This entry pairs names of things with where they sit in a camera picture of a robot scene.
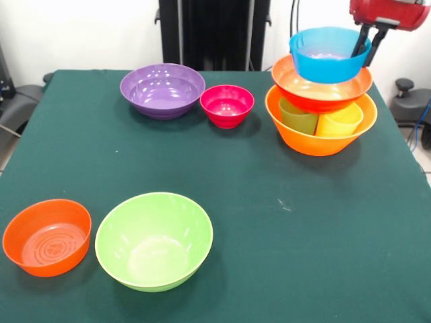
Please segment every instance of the green bowl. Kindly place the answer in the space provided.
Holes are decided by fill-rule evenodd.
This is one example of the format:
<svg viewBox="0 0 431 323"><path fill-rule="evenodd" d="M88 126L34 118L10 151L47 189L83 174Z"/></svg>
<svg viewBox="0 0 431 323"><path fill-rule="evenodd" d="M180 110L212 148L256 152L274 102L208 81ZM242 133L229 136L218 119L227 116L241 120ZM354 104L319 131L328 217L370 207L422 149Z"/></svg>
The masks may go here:
<svg viewBox="0 0 431 323"><path fill-rule="evenodd" d="M96 234L96 256L120 283L167 291L195 273L213 242L207 213L187 197L155 192L115 207Z"/></svg>

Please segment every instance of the green cup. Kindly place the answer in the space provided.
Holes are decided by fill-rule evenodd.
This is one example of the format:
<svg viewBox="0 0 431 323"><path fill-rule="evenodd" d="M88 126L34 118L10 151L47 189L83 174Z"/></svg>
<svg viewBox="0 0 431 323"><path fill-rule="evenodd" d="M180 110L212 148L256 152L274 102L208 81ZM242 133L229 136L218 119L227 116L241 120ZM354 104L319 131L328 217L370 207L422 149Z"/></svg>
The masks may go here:
<svg viewBox="0 0 431 323"><path fill-rule="evenodd" d="M281 98L279 101L281 110L281 119L283 123L291 129L313 135L316 129L318 114L302 111L287 101Z"/></svg>

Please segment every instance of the bowl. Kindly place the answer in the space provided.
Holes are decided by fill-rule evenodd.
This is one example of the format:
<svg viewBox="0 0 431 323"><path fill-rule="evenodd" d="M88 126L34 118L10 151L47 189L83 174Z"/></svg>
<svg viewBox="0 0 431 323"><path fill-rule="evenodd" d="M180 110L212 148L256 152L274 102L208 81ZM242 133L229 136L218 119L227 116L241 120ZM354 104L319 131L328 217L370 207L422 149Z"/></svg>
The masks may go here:
<svg viewBox="0 0 431 323"><path fill-rule="evenodd" d="M118 282L138 291L172 289L207 257L213 228L207 213L187 197L154 192L115 207L96 234L96 256Z"/></svg>
<svg viewBox="0 0 431 323"><path fill-rule="evenodd" d="M366 39L364 50L352 57L360 33L355 30L322 27L303 30L290 41L298 74L315 83L341 83L354 78L371 49Z"/></svg>
<svg viewBox="0 0 431 323"><path fill-rule="evenodd" d="M205 89L205 81L190 67L148 65L127 74L121 94L140 113L158 120L178 118L191 109Z"/></svg>
<svg viewBox="0 0 431 323"><path fill-rule="evenodd" d="M236 85L217 85L201 96L201 105L208 118L219 128L237 127L255 105L247 89Z"/></svg>
<svg viewBox="0 0 431 323"><path fill-rule="evenodd" d="M307 135L287 127L281 121L278 102L282 97L283 92L277 86L273 86L265 98L267 111L286 145L305 155L328 156L338 153L368 131L377 119L376 105L368 94L364 94L355 101L364 113L364 120L358 125L353 135L332 138Z"/></svg>
<svg viewBox="0 0 431 323"><path fill-rule="evenodd" d="M61 275L87 254L91 228L90 214L79 203L43 201L12 219L3 234L3 250L31 275Z"/></svg>
<svg viewBox="0 0 431 323"><path fill-rule="evenodd" d="M311 113L329 113L349 106L366 93L371 73L361 69L353 79L338 84L313 83L295 71L291 55L280 59L272 68L272 78L290 103Z"/></svg>

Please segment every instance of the pink bowl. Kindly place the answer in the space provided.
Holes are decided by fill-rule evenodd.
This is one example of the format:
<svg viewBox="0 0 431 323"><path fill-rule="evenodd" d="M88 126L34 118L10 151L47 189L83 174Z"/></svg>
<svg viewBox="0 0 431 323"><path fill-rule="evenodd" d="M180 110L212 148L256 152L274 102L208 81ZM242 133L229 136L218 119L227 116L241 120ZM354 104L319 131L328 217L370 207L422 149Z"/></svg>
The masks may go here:
<svg viewBox="0 0 431 323"><path fill-rule="evenodd" d="M255 105L252 93L236 85L217 85L203 92L201 105L208 118L219 128L238 126Z"/></svg>

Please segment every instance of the orange bowl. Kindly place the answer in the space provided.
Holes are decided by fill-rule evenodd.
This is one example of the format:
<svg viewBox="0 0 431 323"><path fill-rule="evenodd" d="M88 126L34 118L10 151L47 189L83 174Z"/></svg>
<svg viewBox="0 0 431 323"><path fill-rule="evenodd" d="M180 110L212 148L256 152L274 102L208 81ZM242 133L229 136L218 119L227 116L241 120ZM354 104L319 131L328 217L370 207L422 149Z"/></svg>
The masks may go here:
<svg viewBox="0 0 431 323"><path fill-rule="evenodd" d="M70 200L48 200L24 209L3 234L6 256L38 277L57 276L79 264L90 245L92 220Z"/></svg>
<svg viewBox="0 0 431 323"><path fill-rule="evenodd" d="M272 68L272 78L286 99L301 110L329 113L346 106L367 92L372 85L371 73L361 69L353 79L338 84L313 83L295 71L291 55L280 59Z"/></svg>
<svg viewBox="0 0 431 323"><path fill-rule="evenodd" d="M374 104L368 94L364 94L355 101L364 113L364 120L358 125L353 135L335 138L307 135L287 127L281 121L281 110L278 102L283 96L284 93L277 86L273 86L268 91L265 99L267 111L271 115L284 142L292 149L305 155L328 156L338 153L360 135L368 131L377 120L376 104Z"/></svg>

